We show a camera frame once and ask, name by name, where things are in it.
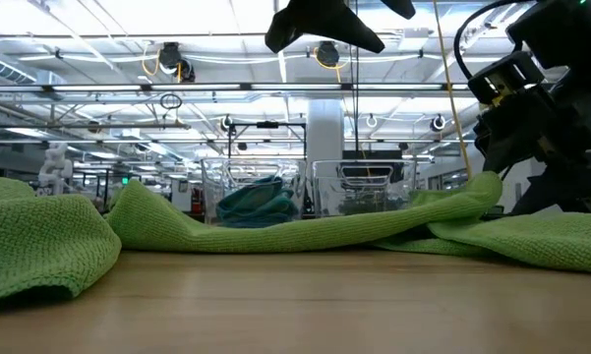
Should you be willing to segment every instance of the white robot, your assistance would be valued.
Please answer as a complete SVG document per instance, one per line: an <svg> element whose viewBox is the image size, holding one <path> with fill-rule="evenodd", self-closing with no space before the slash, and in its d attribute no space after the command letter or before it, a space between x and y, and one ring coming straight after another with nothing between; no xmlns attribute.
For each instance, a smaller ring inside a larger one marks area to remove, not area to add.
<svg viewBox="0 0 591 354"><path fill-rule="evenodd" d="M72 178L72 161L66 159L68 145L65 143L50 144L46 151L46 159L39 170L38 196L58 196L63 194L64 179Z"/></svg>

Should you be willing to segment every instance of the workstation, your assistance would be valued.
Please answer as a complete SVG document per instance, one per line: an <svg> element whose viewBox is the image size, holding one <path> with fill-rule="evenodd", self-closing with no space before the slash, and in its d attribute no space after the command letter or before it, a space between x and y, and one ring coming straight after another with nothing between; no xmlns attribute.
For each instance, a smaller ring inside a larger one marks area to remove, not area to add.
<svg viewBox="0 0 591 354"><path fill-rule="evenodd" d="M400 348L591 353L590 0L0 0L0 352Z"/></svg>

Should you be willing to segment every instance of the table surface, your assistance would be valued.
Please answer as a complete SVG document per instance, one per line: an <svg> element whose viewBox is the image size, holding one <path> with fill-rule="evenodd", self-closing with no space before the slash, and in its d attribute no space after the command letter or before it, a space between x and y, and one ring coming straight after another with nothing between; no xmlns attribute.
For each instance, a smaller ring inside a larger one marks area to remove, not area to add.
<svg viewBox="0 0 591 354"><path fill-rule="evenodd" d="M383 251L123 253L4 353L591 353L591 275Z"/></svg>

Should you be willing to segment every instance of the laundry basket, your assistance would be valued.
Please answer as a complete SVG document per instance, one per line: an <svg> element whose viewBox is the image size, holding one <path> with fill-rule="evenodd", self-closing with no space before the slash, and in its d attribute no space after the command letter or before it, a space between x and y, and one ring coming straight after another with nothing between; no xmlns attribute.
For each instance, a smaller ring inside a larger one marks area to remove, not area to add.
<svg viewBox="0 0 591 354"><path fill-rule="evenodd" d="M304 160L210 158L202 174L207 224L259 228L302 216Z"/></svg>
<svg viewBox="0 0 591 354"><path fill-rule="evenodd" d="M316 217L398 210L415 189L415 161L325 160L313 162Z"/></svg>

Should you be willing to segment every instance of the ceiling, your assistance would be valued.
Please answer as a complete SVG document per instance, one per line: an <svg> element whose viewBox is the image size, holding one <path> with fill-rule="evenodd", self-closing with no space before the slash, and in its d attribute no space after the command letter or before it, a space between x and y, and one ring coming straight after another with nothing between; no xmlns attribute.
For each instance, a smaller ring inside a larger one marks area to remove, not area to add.
<svg viewBox="0 0 591 354"><path fill-rule="evenodd" d="M173 83L174 78L161 70L149 76L143 65L152 71L154 60L143 60L143 55L154 56L164 41L180 43L182 53L191 61L197 83L444 83L444 67L433 4L415 2L416 16L404 20L378 0L359 2L359 17L379 34L385 44L381 54L365 50L350 50L337 43L343 63L359 56L359 64L345 65L340 71L321 67L310 55L322 38L305 35L283 51L284 60L265 46L264 33L268 29L275 8L283 8L286 0L47 0L51 15L30 2L39 0L0 0L0 59L37 77L56 77L53 83L76 84L154 84ZM454 83L465 78L448 53L457 28L469 15L485 6L481 1L439 2L443 30L444 51L450 77ZM528 4L496 9L479 18L464 35L464 58L471 72L477 72L511 51L504 29L525 10ZM486 29L485 22L492 26ZM549 81L556 80L563 69L545 72ZM0 78L0 85L11 84ZM236 122L264 120L305 122L310 96L249 92L219 92L212 99L211 92L180 94L184 104L167 111L159 102L159 95L118 93L103 96L121 103L91 104L92 96L75 95L78 102L88 104L55 104L34 95L0 93L0 102L17 105L39 119L49 120L54 109L61 123L75 124L96 120L117 124L160 123L164 114L169 122L179 119L192 129L162 131L142 128L142 139L214 139L223 136L219 130L223 117L229 115ZM337 94L343 101L346 117L354 116L351 94ZM421 138L431 137L430 118L441 114L451 119L449 99L445 92L429 96L414 93L409 96L361 95L359 102L359 138ZM476 105L476 100L465 94L454 99L461 112L463 125L471 124L474 116L463 115ZM345 120L345 137L354 138L353 122ZM248 133L252 137L292 138L287 129L268 134L266 131ZM451 131L450 125L444 130ZM2 132L11 135L13 132ZM84 139L109 139L111 132L90 134L62 130L60 134ZM393 144L374 144L373 148L396 148ZM78 147L88 151L90 147ZM119 155L131 156L128 148L117 149ZM215 155L205 145L176 145L170 151L189 160ZM424 146L412 147L414 153ZM301 144L258 145L253 152L301 151Z"/></svg>

